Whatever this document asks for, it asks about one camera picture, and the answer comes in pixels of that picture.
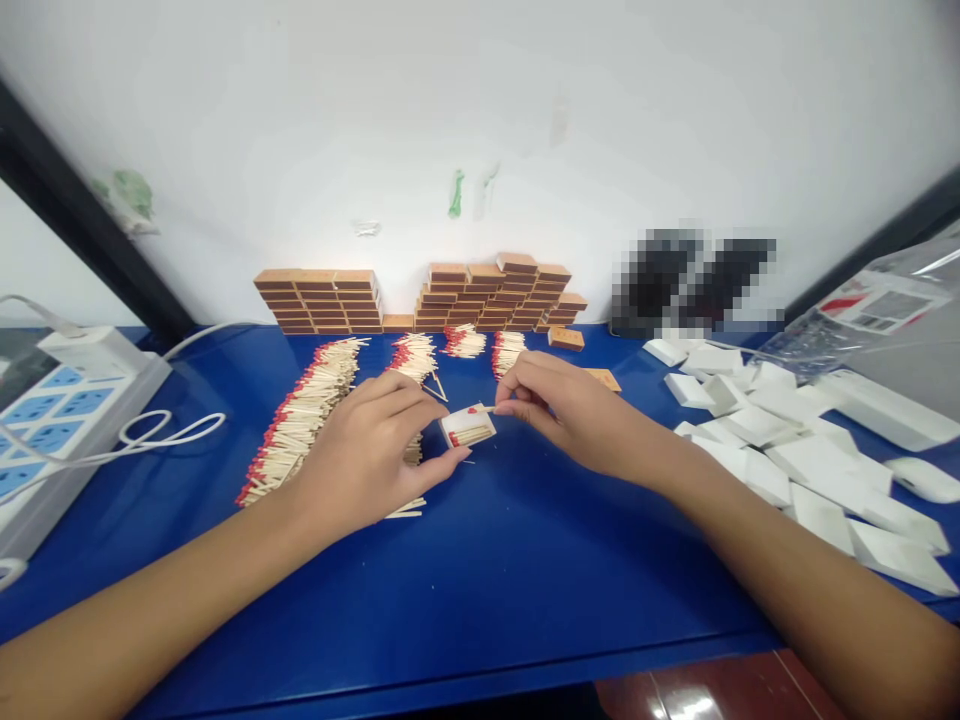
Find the black object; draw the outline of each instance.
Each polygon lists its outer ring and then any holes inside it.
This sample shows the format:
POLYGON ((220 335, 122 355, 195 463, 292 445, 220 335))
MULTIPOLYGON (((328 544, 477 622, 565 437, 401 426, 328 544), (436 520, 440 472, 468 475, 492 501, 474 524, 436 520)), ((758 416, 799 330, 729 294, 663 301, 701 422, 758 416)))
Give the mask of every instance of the black object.
POLYGON ((0 81, 0 178, 150 328, 161 346, 196 322, 0 81))
POLYGON ((766 267, 776 241, 730 238, 704 263, 703 278, 679 308, 677 325, 714 329, 733 310, 757 274, 766 267))
POLYGON ((703 240, 693 230, 652 230, 614 281, 610 332, 619 337, 652 338, 663 325, 703 240))

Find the stacked matchbox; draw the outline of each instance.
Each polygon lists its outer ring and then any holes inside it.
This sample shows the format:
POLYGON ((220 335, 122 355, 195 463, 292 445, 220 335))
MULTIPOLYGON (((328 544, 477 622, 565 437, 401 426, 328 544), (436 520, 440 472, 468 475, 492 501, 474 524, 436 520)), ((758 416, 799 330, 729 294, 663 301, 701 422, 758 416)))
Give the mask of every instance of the stacked matchbox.
MULTIPOLYGON (((478 332, 547 332, 571 324, 587 307, 580 295, 564 292, 570 278, 561 265, 538 265, 517 253, 500 253, 489 265, 433 263, 411 319, 417 332, 464 323, 478 332)), ((384 332, 398 331, 385 321, 384 332)))
POLYGON ((384 332, 373 270, 264 270, 253 284, 286 335, 384 332))

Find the white cable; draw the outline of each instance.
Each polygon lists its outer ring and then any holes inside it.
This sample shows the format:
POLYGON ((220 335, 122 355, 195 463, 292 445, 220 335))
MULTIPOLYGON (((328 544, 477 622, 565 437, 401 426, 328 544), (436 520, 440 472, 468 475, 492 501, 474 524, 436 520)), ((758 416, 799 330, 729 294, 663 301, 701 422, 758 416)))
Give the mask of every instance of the white cable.
POLYGON ((847 352, 857 352, 858 354, 867 354, 874 352, 883 352, 884 350, 899 350, 900 348, 908 347, 930 347, 933 345, 956 345, 960 343, 960 338, 953 340, 935 340, 933 342, 926 340, 918 340, 916 342, 909 343, 900 343, 899 345, 881 345, 879 347, 872 348, 863 348, 862 350, 859 347, 849 347, 849 348, 837 348, 836 353, 833 355, 820 355, 818 357, 801 357, 801 358, 788 358, 783 355, 776 355, 773 353, 765 353, 760 350, 753 350, 752 348, 740 347, 739 345, 730 345, 728 343, 722 343, 718 340, 706 340, 705 342, 710 345, 715 345, 717 347, 725 348, 727 350, 739 350, 740 352, 745 352, 748 355, 756 355, 757 357, 770 358, 771 360, 779 360, 781 362, 793 363, 793 362, 815 362, 817 360, 836 360, 837 355, 841 355, 847 352))
POLYGON ((23 295, 4 295, 0 297, 0 303, 6 302, 7 300, 19 300, 28 308, 33 310, 37 315, 43 318, 43 321, 47 325, 64 337, 80 338, 86 335, 86 333, 83 331, 83 328, 81 328, 79 325, 75 325, 69 320, 65 320, 55 312, 47 310, 43 305, 38 302, 34 302, 30 298, 25 298, 23 295))
MULTIPOLYGON (((27 300, 26 298, 21 298, 20 296, 13 296, 13 295, 0 298, 0 302, 3 302, 3 300, 7 298, 24 300, 25 302, 27 302, 28 304, 31 304, 32 306, 32 302, 27 300)), ((221 330, 231 325, 243 325, 243 324, 258 324, 258 323, 250 323, 249 321, 236 320, 232 322, 219 323, 217 325, 212 325, 208 328, 204 328, 200 332, 194 333, 193 335, 186 338, 182 342, 173 346, 163 356, 163 359, 164 360, 171 359, 174 355, 179 353, 181 350, 183 350, 185 347, 187 347, 191 343, 194 343, 200 338, 206 337, 207 335, 210 335, 211 333, 214 333, 217 330, 221 330)), ((18 450, 21 450, 40 460, 44 460, 46 462, 57 465, 60 468, 96 467, 99 465, 105 465, 108 462, 116 460, 117 458, 125 457, 127 455, 136 455, 138 453, 147 452, 148 450, 154 450, 156 448, 176 447, 177 445, 185 445, 186 443, 193 442, 194 440, 199 440, 200 438, 209 435, 218 427, 220 427, 224 423, 224 421, 227 419, 227 416, 224 413, 211 413, 209 415, 206 415, 205 417, 200 418, 196 422, 188 425, 182 430, 175 432, 172 435, 168 435, 163 440, 156 440, 153 442, 149 442, 149 439, 154 435, 156 435, 164 427, 166 427, 167 424, 172 419, 173 419, 173 413, 171 413, 169 410, 151 410, 150 412, 137 415, 136 417, 124 423, 123 427, 120 428, 120 432, 118 433, 120 441, 126 443, 125 447, 122 447, 119 450, 115 450, 113 452, 100 453, 98 455, 90 455, 88 457, 79 458, 77 460, 64 460, 63 458, 58 458, 55 455, 48 455, 46 453, 40 452, 35 448, 30 447, 26 442, 21 440, 19 436, 11 432, 10 429, 4 423, 0 423, 0 435, 3 435, 4 437, 6 437, 7 440, 9 440, 14 446, 17 447, 18 450), (145 420, 147 418, 156 417, 156 416, 160 416, 162 418, 160 422, 158 422, 156 425, 154 425, 152 428, 147 430, 142 435, 139 435, 136 438, 131 438, 129 435, 127 435, 127 431, 132 426, 140 422, 141 420, 145 420), (212 424, 203 430, 195 432, 193 435, 187 435, 187 433, 207 423, 212 423, 212 424)), ((19 496, 21 493, 26 492, 33 486, 38 485, 39 483, 44 482, 46 480, 49 480, 50 477, 51 476, 47 475, 39 478, 34 478, 33 480, 30 480, 29 482, 24 483, 20 487, 14 490, 11 490, 6 495, 0 497, 0 505, 4 505, 10 502, 15 497, 19 496)))

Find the blue tabletop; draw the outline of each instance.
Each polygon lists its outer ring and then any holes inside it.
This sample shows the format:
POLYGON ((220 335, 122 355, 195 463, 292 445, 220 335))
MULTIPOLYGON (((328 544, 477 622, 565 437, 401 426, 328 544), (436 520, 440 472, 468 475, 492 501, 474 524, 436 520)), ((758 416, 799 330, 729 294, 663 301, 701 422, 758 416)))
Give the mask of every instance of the blue tabletop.
MULTIPOLYGON (((702 422, 662 382, 640 342, 585 326, 582 353, 531 349, 609 368, 623 397, 669 427, 702 422)), ((198 341, 150 403, 184 426, 226 412, 190 445, 102 468, 0 594, 0 641, 138 570, 234 512, 274 410, 330 338, 276 327, 227 329, 198 341)), ((359 380, 389 363, 396 336, 375 336, 359 380)), ((443 347, 444 338, 435 339, 443 347)), ((490 353, 439 356, 450 408, 492 401, 490 353)), ((830 413, 860 448, 904 453, 830 413)), ((512 418, 426 496, 424 514, 359 532, 296 572, 201 645, 135 718, 362 717, 750 653, 782 642, 750 598, 666 501, 586 471, 512 418)), ((425 432, 427 457, 444 447, 425 432)), ((957 443, 923 457, 957 474, 957 443)), ((960 546, 960 506, 894 496, 939 520, 960 546)), ((243 562, 238 554, 231 562, 243 562)), ((941 558, 960 580, 960 557, 941 558)), ((960 601, 897 583, 950 619, 960 601)), ((171 597, 171 603, 177 598, 171 597)))

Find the power cord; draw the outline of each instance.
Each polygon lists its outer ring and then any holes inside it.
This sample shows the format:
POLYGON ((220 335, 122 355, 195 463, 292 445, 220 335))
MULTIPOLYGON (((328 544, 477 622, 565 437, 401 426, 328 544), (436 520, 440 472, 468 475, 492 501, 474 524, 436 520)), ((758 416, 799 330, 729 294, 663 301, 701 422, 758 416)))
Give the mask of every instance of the power cord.
MULTIPOLYGON (((31 309, 36 310, 37 308, 39 308, 40 311, 38 312, 38 314, 40 314, 41 317, 43 317, 46 322, 50 323, 51 319, 56 320, 56 322, 59 324, 59 326, 57 327, 58 332, 63 332, 63 330, 61 329, 64 326, 63 324, 66 324, 67 326, 71 325, 71 323, 63 320, 63 318, 59 318, 55 314, 51 313, 49 310, 46 310, 46 308, 42 308, 40 305, 37 305, 37 303, 27 300, 26 298, 22 298, 18 295, 5 296, 3 298, 0 298, 0 302, 3 302, 3 300, 6 300, 8 298, 22 300, 26 302, 31 307, 31 309)), ((230 327, 233 325, 246 325, 246 324, 260 324, 260 323, 252 323, 251 321, 246 321, 246 320, 236 320, 232 322, 225 322, 225 323, 219 323, 217 325, 212 325, 208 328, 204 328, 200 332, 194 333, 190 337, 186 338, 179 344, 172 347, 169 351, 167 351, 166 354, 163 355, 163 359, 170 360, 177 353, 179 353, 184 348, 186 348, 188 345, 193 344, 197 340, 200 340, 201 338, 204 338, 207 335, 210 335, 211 333, 214 333, 218 330, 222 330, 225 327, 230 327)), ((96 467, 99 465, 105 465, 108 462, 116 460, 117 458, 125 457, 127 455, 136 455, 138 453, 147 452, 148 450, 154 450, 156 448, 176 447, 177 445, 185 445, 186 443, 193 442, 194 440, 199 440, 200 438, 206 437, 207 435, 212 433, 214 430, 216 430, 218 427, 220 427, 224 423, 224 421, 227 419, 227 416, 224 413, 211 413, 205 417, 200 418, 196 422, 191 423, 190 425, 183 428, 182 430, 175 432, 172 435, 168 435, 163 440, 150 441, 150 438, 152 438, 160 430, 166 427, 167 424, 172 419, 173 419, 173 413, 171 413, 169 410, 151 410, 150 412, 137 415, 135 418, 132 418, 131 420, 127 421, 123 425, 123 427, 120 428, 120 432, 118 433, 120 441, 126 443, 125 447, 122 447, 119 450, 115 450, 113 452, 100 453, 98 455, 90 455, 88 457, 80 458, 78 460, 64 460, 63 458, 58 458, 56 456, 47 455, 46 453, 40 452, 39 450, 30 447, 26 442, 21 440, 16 434, 11 432, 10 429, 4 423, 0 423, 0 434, 6 437, 7 440, 9 440, 14 446, 17 447, 17 449, 25 453, 28 453, 29 455, 32 455, 40 460, 44 460, 51 464, 57 465, 61 468, 96 467), (145 420, 151 417, 158 417, 158 416, 161 418, 160 422, 158 422, 156 425, 154 425, 152 428, 147 430, 142 435, 139 435, 138 437, 135 437, 135 438, 131 438, 127 434, 130 428, 136 425, 141 420, 145 420), (202 430, 196 431, 192 435, 188 435, 188 433, 195 431, 197 430, 197 428, 203 427, 208 423, 211 423, 208 427, 203 428, 202 430)), ((18 497, 20 494, 26 492, 27 490, 34 487, 35 485, 41 482, 44 482, 45 480, 49 480, 50 477, 51 476, 47 475, 39 478, 34 478, 33 480, 30 480, 29 482, 24 483, 20 487, 14 490, 11 490, 9 493, 4 495, 3 497, 0 497, 0 506, 5 505, 6 503, 12 501, 14 498, 18 497)))

